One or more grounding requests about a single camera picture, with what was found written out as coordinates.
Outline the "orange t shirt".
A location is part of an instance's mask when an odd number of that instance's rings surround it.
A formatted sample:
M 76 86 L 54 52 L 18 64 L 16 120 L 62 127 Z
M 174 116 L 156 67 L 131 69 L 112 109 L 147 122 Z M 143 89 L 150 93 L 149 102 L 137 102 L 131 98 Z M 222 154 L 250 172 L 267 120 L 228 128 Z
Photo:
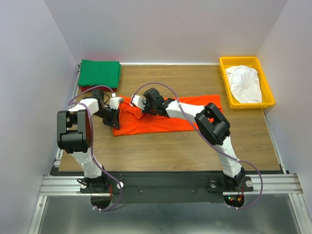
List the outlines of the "orange t shirt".
M 119 105 L 119 124 L 120 129 L 113 128 L 114 136 L 130 136 L 147 133 L 167 133 L 193 131 L 193 127 L 187 120 L 179 118 L 167 118 L 162 116 L 154 116 L 142 113 L 141 109 L 130 105 L 130 97 L 124 97 L 124 102 Z M 206 105 L 214 103 L 221 112 L 220 95 L 203 95 L 195 97 L 180 97 L 183 103 L 192 105 Z

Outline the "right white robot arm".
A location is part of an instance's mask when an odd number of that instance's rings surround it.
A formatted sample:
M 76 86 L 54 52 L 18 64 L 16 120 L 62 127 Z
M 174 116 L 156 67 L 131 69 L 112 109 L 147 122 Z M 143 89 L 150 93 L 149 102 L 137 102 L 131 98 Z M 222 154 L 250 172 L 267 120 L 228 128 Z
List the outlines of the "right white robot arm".
M 246 173 L 232 147 L 230 123 L 215 104 L 191 105 L 174 98 L 164 99 L 155 88 L 150 88 L 143 96 L 135 96 L 132 103 L 143 113 L 188 121 L 216 150 L 226 188 L 236 190 L 242 185 Z

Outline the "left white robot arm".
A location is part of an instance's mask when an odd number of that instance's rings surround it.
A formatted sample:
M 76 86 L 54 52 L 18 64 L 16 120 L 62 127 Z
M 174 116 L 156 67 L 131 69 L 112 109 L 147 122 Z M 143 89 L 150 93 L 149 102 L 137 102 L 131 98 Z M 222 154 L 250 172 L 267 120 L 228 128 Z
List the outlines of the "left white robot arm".
M 92 91 L 90 97 L 83 97 L 77 103 L 70 101 L 72 108 L 57 113 L 57 144 L 70 154 L 81 166 L 84 178 L 78 179 L 81 189 L 91 193 L 102 193 L 112 188 L 109 176 L 98 162 L 93 150 L 94 129 L 92 116 L 102 119 L 106 126 L 120 129 L 119 106 L 124 98 L 112 93 L 109 102 L 100 89 Z

